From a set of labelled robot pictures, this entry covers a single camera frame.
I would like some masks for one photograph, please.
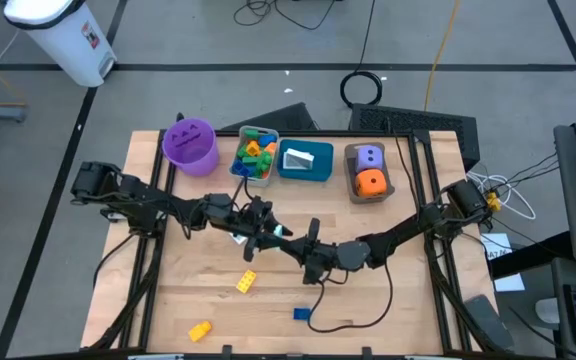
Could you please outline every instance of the white bin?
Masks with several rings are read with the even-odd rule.
[[[4,16],[81,86],[103,84],[117,61],[84,0],[9,0]]]

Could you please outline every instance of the purple cube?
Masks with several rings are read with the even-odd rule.
[[[381,170],[383,165],[384,154],[381,152],[380,148],[372,145],[365,145],[360,147],[357,151],[357,174],[367,169]]]

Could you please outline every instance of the purple cup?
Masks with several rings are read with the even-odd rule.
[[[210,174],[219,162],[215,130],[201,119],[183,119],[166,130],[163,150],[171,163],[192,176]]]

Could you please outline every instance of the wooden tabletop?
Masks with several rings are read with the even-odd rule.
[[[123,171],[148,182],[157,148],[158,132],[133,133]],[[463,179],[464,168],[454,132],[431,132],[432,149],[440,186]],[[345,242],[371,232],[391,228],[414,213],[408,179],[397,153],[394,138],[371,138],[385,145],[385,159],[395,193],[382,203],[352,204],[347,195],[343,173],[343,151],[347,144],[366,138],[308,138],[334,145],[333,174],[325,183],[271,177],[267,188],[250,188],[264,200],[273,201],[277,219],[290,228],[295,237],[306,233],[312,217],[321,220],[319,237],[323,242]],[[177,171],[173,193],[192,199],[206,193],[230,193],[237,181],[228,167],[237,146],[236,137],[218,138],[218,168],[208,177],[193,178]],[[406,165],[411,171],[408,144],[399,139]],[[424,188],[431,198],[423,148],[418,145]],[[163,188],[168,163],[160,176]],[[239,196],[238,203],[246,202]],[[126,237],[125,223],[111,224],[104,252]],[[476,226],[465,231],[479,237]],[[135,259],[137,241],[112,257],[99,274],[82,346],[96,341],[124,305]],[[494,289],[483,247],[468,237],[453,243],[456,267],[464,300],[484,294],[496,307]],[[293,320],[295,307],[312,307],[320,293],[318,285],[302,285],[303,268],[290,256],[273,250],[258,253],[251,263],[243,260],[243,245],[237,245],[227,233],[208,227],[184,238],[178,223],[171,219],[166,233],[148,351],[218,353],[224,344],[236,353],[309,353],[357,354],[370,346],[375,354],[440,354],[435,305],[423,237],[399,246],[388,259],[394,283],[394,298],[384,320],[367,329],[346,329],[318,334],[305,321]],[[250,269],[257,278],[247,294],[235,285]],[[333,278],[343,279],[334,271]],[[313,325],[331,328],[342,324],[365,324],[375,320],[388,301],[388,282],[384,268],[364,268],[351,273],[345,285],[326,284],[326,292],[313,316]],[[452,346],[459,348],[455,316],[449,303],[446,310],[451,327]],[[141,323],[141,307],[136,311],[131,344]],[[212,331],[198,343],[188,330],[201,321],[212,323]]]

